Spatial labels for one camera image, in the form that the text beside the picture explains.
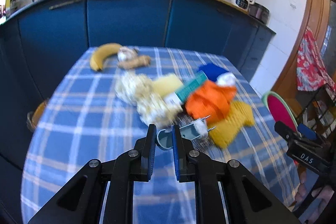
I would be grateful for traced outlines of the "person's right hand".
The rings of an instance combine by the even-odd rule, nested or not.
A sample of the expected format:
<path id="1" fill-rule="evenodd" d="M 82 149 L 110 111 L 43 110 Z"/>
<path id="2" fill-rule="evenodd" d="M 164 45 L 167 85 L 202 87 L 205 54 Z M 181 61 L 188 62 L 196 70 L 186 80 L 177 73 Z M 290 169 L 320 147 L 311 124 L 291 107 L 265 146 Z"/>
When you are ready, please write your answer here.
<path id="1" fill-rule="evenodd" d="M 317 182 L 317 178 L 317 174 L 309 169 L 302 171 L 299 176 L 300 185 L 295 194 L 296 203 L 302 203 L 307 197 L 313 197 L 315 198 L 314 201 L 318 201 L 315 210 L 308 213 L 308 218 L 305 220 L 305 223 L 317 223 L 317 219 L 323 213 L 334 195 L 334 190 L 329 185 L 312 190 L 313 185 Z"/>

